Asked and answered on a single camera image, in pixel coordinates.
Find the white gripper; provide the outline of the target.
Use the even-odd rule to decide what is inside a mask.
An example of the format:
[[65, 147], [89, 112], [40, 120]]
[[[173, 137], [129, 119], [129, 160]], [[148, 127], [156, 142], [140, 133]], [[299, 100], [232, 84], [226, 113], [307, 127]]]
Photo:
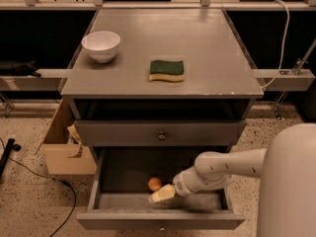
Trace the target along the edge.
[[187, 197], [199, 191], [198, 173], [194, 167], [182, 171], [173, 179], [173, 186], [168, 184], [149, 196], [150, 203], [173, 198], [175, 194]]

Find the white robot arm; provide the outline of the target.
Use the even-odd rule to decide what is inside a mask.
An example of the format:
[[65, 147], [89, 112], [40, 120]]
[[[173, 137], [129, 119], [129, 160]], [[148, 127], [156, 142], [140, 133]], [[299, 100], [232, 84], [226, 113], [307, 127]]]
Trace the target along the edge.
[[219, 190], [235, 175], [261, 180], [256, 237], [315, 237], [315, 123], [282, 130], [266, 148], [202, 152], [191, 168], [154, 192], [149, 201]]

